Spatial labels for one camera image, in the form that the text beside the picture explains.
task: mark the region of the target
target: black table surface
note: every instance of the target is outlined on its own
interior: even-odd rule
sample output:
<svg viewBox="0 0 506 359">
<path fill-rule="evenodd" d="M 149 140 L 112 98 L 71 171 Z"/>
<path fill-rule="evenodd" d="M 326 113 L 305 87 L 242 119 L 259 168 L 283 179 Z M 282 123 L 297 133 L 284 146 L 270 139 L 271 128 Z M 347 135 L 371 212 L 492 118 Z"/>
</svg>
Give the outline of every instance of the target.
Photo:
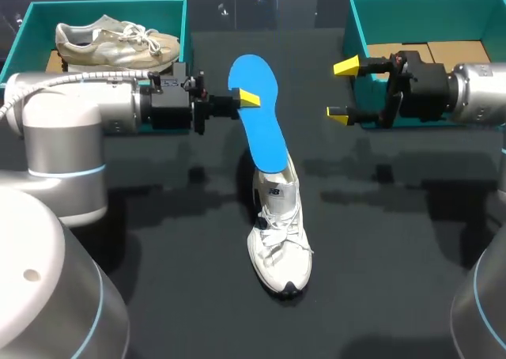
<svg viewBox="0 0 506 359">
<path fill-rule="evenodd" d="M 503 221 L 500 134 L 329 120 L 326 106 L 353 105 L 348 81 L 331 73 L 341 29 L 202 32 L 193 41 L 211 93 L 226 92 L 242 54 L 262 56 L 275 73 L 312 276 L 291 301 L 268 295 L 255 276 L 240 122 L 211 119 L 204 136 L 108 138 L 107 227 L 76 233 L 128 305 L 129 358 L 457 358 L 452 298 Z M 3 168 L 25 168 L 6 126 L 0 144 Z M 97 231 L 100 247 L 86 237 Z"/>
</svg>

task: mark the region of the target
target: white sneaker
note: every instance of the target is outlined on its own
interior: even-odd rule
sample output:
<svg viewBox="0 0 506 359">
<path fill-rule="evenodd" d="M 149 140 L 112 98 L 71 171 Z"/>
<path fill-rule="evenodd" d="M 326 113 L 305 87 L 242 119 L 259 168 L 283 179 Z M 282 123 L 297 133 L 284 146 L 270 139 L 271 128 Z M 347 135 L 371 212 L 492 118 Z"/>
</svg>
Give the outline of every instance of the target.
<svg viewBox="0 0 506 359">
<path fill-rule="evenodd" d="M 253 267 L 273 292 L 284 296 L 298 293 L 309 281 L 313 252 L 304 231 L 299 179 L 291 157 L 281 173 L 257 169 L 253 191 L 256 206 L 262 207 L 247 238 Z"/>
<path fill-rule="evenodd" d="M 85 26 L 56 26 L 56 48 L 69 71 L 161 72 L 179 58 L 179 39 L 103 15 Z"/>
</svg>

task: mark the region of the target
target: white cable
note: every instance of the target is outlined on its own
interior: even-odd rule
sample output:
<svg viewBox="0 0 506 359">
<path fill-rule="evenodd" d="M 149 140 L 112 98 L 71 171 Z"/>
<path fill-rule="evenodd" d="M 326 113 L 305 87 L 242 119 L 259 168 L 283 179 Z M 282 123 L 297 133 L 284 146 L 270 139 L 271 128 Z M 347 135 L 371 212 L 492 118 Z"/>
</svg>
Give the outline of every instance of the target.
<svg viewBox="0 0 506 359">
<path fill-rule="evenodd" d="M 68 76 L 61 76 L 52 78 L 51 80 L 41 81 L 34 85 L 30 85 L 27 88 L 20 89 L 12 97 L 10 97 L 5 104 L 0 108 L 0 120 L 6 116 L 6 113 L 13 108 L 18 102 L 22 101 L 25 97 L 31 96 L 40 90 L 44 90 L 51 86 L 70 84 L 73 82 L 81 82 L 87 80 L 100 80 L 106 78 L 137 78 L 137 79 L 149 79 L 148 70 L 126 70 L 119 72 L 92 72 L 92 73 L 79 73 L 71 74 Z"/>
</svg>

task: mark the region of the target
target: cardboard box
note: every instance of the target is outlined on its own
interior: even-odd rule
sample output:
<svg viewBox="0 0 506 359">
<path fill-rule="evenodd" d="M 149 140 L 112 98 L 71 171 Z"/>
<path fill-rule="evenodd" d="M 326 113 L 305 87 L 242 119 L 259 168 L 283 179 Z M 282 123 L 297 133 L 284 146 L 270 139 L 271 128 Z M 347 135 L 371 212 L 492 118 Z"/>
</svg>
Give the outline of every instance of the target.
<svg viewBox="0 0 506 359">
<path fill-rule="evenodd" d="M 417 45 L 426 46 L 446 71 L 460 62 L 506 62 L 506 0 L 349 0 L 344 59 L 389 55 Z M 425 47 L 417 50 L 426 55 Z M 361 110 L 385 107 L 386 76 L 358 77 L 352 86 Z M 394 127 L 434 126 L 455 124 L 400 117 L 394 122 Z"/>
<path fill-rule="evenodd" d="M 444 64 L 444 69 L 450 73 L 460 63 L 490 62 L 483 44 L 475 41 L 434 41 L 427 44 L 434 62 Z"/>
<path fill-rule="evenodd" d="M 58 51 L 51 51 L 49 60 L 47 60 L 46 73 L 63 73 L 63 62 Z"/>
</svg>

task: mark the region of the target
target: shoe sole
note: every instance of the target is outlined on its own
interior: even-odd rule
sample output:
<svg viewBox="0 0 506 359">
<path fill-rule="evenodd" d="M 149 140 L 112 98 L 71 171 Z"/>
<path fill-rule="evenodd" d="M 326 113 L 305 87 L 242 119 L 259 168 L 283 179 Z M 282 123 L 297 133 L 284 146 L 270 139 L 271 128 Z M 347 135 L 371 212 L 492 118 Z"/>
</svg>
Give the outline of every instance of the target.
<svg viewBox="0 0 506 359">
<path fill-rule="evenodd" d="M 254 208 L 256 208 L 257 212 L 259 212 L 261 210 L 261 208 L 259 208 L 259 205 L 260 205 L 260 194 L 259 194 L 258 188 L 255 186 L 255 183 L 256 183 L 256 181 L 255 181 L 255 179 L 253 179 L 253 206 L 254 206 Z M 253 255 L 253 252 L 251 250 L 251 245 L 250 245 L 249 237 L 248 237 L 248 240 L 247 240 L 247 251 L 248 251 L 248 253 L 250 255 L 251 264 L 253 265 L 253 268 L 255 269 L 255 273 L 256 273 L 257 277 L 259 278 L 259 280 L 262 283 L 263 287 L 269 293 L 271 293 L 273 296 L 281 297 L 283 299 L 293 298 L 293 297 L 297 296 L 298 294 L 302 293 L 303 290 L 302 289 L 298 289 L 292 282 L 288 282 L 285 285 L 285 288 L 281 292 L 278 291 L 278 290 L 276 290 L 276 289 L 273 289 L 272 287 L 270 287 L 270 285 L 267 283 L 267 281 L 265 280 L 265 278 L 260 273 L 259 268 L 256 266 L 255 256 Z"/>
<path fill-rule="evenodd" d="M 150 72 L 160 73 L 169 68 L 170 65 L 172 65 L 172 62 L 167 62 L 163 65 L 141 70 L 148 70 Z M 74 65 L 67 63 L 67 70 L 69 73 L 86 73 L 86 72 L 104 72 L 104 71 L 123 72 L 126 70 L 137 70 L 137 69 L 122 68 L 120 66 L 111 66 L 111 65 Z"/>
</svg>

